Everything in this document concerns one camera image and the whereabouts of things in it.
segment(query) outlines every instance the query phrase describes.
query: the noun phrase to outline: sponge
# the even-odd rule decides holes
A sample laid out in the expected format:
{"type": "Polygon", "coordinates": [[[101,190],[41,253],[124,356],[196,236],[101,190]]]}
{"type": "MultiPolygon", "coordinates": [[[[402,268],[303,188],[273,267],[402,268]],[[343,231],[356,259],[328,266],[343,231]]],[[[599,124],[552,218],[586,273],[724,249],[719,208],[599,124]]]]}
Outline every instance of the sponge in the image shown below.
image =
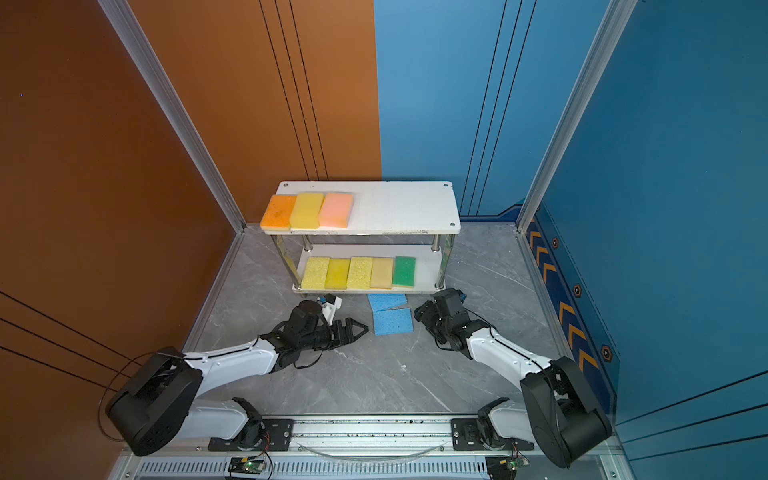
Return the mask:
{"type": "Polygon", "coordinates": [[[369,293],[368,303],[371,304],[371,310],[381,312],[403,306],[408,303],[408,300],[402,293],[369,293]]]}
{"type": "Polygon", "coordinates": [[[329,257],[310,257],[306,259],[304,278],[301,279],[303,290],[324,290],[328,273],[329,257]]]}
{"type": "Polygon", "coordinates": [[[371,288],[392,288],[391,258],[374,258],[371,270],[371,288]]]}
{"type": "Polygon", "coordinates": [[[372,269],[372,257],[352,257],[352,261],[349,263],[349,276],[346,279],[346,287],[359,290],[371,288],[372,269]]]}
{"type": "Polygon", "coordinates": [[[413,288],[415,271],[416,259],[414,257],[396,257],[395,272],[392,274],[392,286],[413,288]]]}
{"type": "Polygon", "coordinates": [[[318,221],[321,227],[346,228],[352,211],[352,195],[327,194],[318,221]]]}
{"type": "Polygon", "coordinates": [[[319,228],[317,216],[323,206],[323,194],[303,193],[296,195],[296,204],[290,214],[290,227],[297,230],[319,228]]]}
{"type": "Polygon", "coordinates": [[[296,195],[273,195],[261,218],[262,230],[290,230],[290,214],[296,195]]]}
{"type": "Polygon", "coordinates": [[[332,258],[328,263],[326,290],[346,290],[346,277],[349,274],[348,258],[332,258]]]}
{"type": "Polygon", "coordinates": [[[374,312],[373,329],[377,336],[412,332],[413,320],[411,320],[411,309],[400,308],[397,310],[374,312]]]}

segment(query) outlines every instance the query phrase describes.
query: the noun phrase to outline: yellow sponge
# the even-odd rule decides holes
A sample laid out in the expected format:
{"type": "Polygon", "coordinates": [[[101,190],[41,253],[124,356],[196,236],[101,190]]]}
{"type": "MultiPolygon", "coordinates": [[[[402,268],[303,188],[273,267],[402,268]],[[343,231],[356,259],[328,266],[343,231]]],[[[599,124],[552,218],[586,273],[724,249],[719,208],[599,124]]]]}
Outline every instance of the yellow sponge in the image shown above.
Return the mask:
{"type": "Polygon", "coordinates": [[[306,259],[304,278],[301,279],[301,288],[304,290],[323,290],[326,287],[326,274],[328,273],[329,257],[310,257],[306,259]]]}
{"type": "Polygon", "coordinates": [[[325,195],[315,193],[303,193],[296,195],[296,204],[290,214],[290,227],[298,230],[311,230],[319,228],[320,222],[317,216],[323,206],[325,195]]]}
{"type": "Polygon", "coordinates": [[[328,263],[326,290],[346,290],[346,276],[349,274],[348,258],[332,258],[328,263]]]}
{"type": "Polygon", "coordinates": [[[374,258],[371,270],[371,288],[392,288],[392,267],[394,260],[391,258],[374,258]]]}
{"type": "Polygon", "coordinates": [[[346,279],[346,287],[360,290],[371,288],[372,269],[372,257],[352,257],[352,261],[349,263],[349,276],[346,279]]]}
{"type": "Polygon", "coordinates": [[[296,203],[296,195],[273,195],[270,205],[261,218],[263,230],[290,230],[290,214],[296,203]]]}

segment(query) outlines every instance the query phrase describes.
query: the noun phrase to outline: shelf top board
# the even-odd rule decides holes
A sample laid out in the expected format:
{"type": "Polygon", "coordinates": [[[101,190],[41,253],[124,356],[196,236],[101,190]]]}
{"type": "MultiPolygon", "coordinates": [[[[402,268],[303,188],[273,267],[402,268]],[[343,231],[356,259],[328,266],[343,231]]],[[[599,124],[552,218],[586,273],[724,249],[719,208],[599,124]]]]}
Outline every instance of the shelf top board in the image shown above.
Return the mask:
{"type": "Polygon", "coordinates": [[[284,181],[278,195],[352,194],[347,228],[264,230],[269,235],[456,235],[461,230],[451,182],[284,181]]]}

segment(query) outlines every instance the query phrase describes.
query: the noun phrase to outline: beige sponge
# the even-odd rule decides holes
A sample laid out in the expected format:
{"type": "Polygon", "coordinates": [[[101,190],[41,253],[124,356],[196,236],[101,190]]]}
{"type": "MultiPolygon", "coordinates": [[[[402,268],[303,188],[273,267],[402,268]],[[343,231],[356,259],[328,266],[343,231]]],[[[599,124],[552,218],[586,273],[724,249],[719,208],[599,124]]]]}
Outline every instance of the beige sponge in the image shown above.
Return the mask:
{"type": "Polygon", "coordinates": [[[371,288],[392,289],[393,258],[374,258],[371,270],[371,288]]]}

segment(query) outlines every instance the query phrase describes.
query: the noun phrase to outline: gray marble floor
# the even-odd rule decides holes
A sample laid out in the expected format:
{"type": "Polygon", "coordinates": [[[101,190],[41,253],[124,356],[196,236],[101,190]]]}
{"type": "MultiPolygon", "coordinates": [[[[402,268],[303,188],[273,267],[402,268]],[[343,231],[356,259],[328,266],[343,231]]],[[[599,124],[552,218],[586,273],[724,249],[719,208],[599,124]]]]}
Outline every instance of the gray marble floor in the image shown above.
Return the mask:
{"type": "MultiPolygon", "coordinates": [[[[464,223],[456,237],[446,284],[467,294],[465,305],[513,342],[557,358],[554,339],[534,293],[512,225],[464,223]]],[[[300,245],[286,241],[298,259],[300,245]]],[[[357,243],[429,243],[431,237],[354,237],[357,243]]],[[[324,241],[349,242],[330,237],[324,241]]],[[[499,374],[460,353],[435,347],[432,337],[414,320],[413,333],[373,334],[367,297],[342,296],[337,316],[351,316],[371,327],[358,342],[323,354],[308,369],[292,367],[255,376],[208,392],[207,399],[242,396],[262,413],[417,413],[476,412],[507,396],[522,403],[521,393],[499,374]]],[[[426,295],[409,295],[412,310],[426,295]]],[[[287,319],[302,298],[293,293],[288,274],[271,239],[249,227],[235,263],[217,299],[197,351],[244,343],[287,319]]],[[[304,352],[300,365],[312,362],[304,352]]]]}

